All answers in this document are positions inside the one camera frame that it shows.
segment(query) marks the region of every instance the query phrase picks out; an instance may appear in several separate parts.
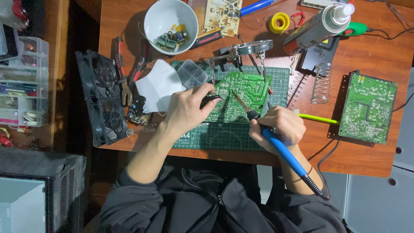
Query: red wire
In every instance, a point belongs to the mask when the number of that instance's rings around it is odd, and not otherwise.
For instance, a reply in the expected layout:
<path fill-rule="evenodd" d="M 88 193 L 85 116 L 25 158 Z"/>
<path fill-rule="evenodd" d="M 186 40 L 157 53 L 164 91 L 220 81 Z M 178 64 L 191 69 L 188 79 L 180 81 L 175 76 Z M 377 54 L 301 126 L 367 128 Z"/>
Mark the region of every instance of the red wire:
<path fill-rule="evenodd" d="M 296 14 L 293 14 L 291 17 L 296 17 L 296 16 L 301 16 L 301 20 L 299 20 L 298 25 L 296 25 L 295 27 L 298 28 L 300 26 L 302 26 L 303 22 L 305 21 L 305 13 L 302 11 L 302 9 L 299 7 L 299 10 L 301 10 L 301 12 L 298 12 Z"/>

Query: blue soldering iron handle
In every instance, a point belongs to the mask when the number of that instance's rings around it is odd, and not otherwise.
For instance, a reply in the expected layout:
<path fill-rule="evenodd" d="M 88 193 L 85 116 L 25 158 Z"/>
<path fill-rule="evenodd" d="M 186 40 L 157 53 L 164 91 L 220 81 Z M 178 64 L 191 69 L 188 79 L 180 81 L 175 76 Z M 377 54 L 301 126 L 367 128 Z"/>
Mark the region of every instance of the blue soldering iron handle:
<path fill-rule="evenodd" d="M 243 7 L 240 9 L 240 16 L 245 16 L 248 15 L 250 13 L 255 12 L 256 10 L 260 10 L 262 8 L 268 7 L 271 4 L 273 4 L 274 2 L 277 2 L 278 0 L 260 0 L 258 2 L 255 2 L 251 5 L 248 5 L 247 7 Z"/>
<path fill-rule="evenodd" d="M 277 139 L 276 134 L 274 134 L 269 128 L 262 127 L 262 135 L 265 137 L 266 140 L 274 147 L 274 149 L 279 153 L 280 157 L 285 160 L 285 162 L 298 174 L 299 177 L 307 175 L 305 169 L 302 165 L 298 162 L 295 156 L 288 150 L 288 148 Z"/>

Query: yellow solder wire spool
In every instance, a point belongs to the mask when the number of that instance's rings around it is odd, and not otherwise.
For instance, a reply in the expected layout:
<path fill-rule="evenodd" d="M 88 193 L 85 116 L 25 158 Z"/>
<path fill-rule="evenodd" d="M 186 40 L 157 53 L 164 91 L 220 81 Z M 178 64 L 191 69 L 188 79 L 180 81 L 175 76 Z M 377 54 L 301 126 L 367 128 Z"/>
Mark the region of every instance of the yellow solder wire spool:
<path fill-rule="evenodd" d="M 279 27 L 276 24 L 276 21 L 281 22 L 281 26 Z M 269 28 L 275 34 L 280 34 L 284 32 L 289 27 L 290 19 L 289 16 L 283 12 L 276 13 L 273 15 L 272 20 L 270 21 Z"/>

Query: green circuit board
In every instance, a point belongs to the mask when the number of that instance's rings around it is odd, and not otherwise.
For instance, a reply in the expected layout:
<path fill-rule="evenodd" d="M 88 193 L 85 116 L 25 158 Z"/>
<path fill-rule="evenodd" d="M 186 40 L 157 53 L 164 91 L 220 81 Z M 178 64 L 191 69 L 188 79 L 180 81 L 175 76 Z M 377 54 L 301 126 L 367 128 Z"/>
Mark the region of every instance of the green circuit board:
<path fill-rule="evenodd" d="M 272 75 L 267 75 L 267 80 L 264 82 L 261 75 L 231 72 L 216 84 L 214 95 L 220 95 L 224 101 L 217 103 L 206 121 L 250 124 L 244 108 L 237 102 L 231 91 L 234 91 L 246 106 L 261 115 L 272 78 Z"/>
<path fill-rule="evenodd" d="M 398 84 L 351 73 L 339 135 L 385 144 Z"/>

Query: white face mask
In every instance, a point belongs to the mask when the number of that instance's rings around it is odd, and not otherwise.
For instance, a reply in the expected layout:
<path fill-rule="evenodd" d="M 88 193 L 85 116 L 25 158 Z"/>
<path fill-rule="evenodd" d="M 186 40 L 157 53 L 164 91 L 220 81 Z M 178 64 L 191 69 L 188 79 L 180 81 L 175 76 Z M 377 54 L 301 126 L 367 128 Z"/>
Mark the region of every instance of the white face mask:
<path fill-rule="evenodd" d="M 166 112 L 171 95 L 185 91 L 176 70 L 164 60 L 157 60 L 151 72 L 135 82 L 139 95 L 146 98 L 144 113 Z"/>

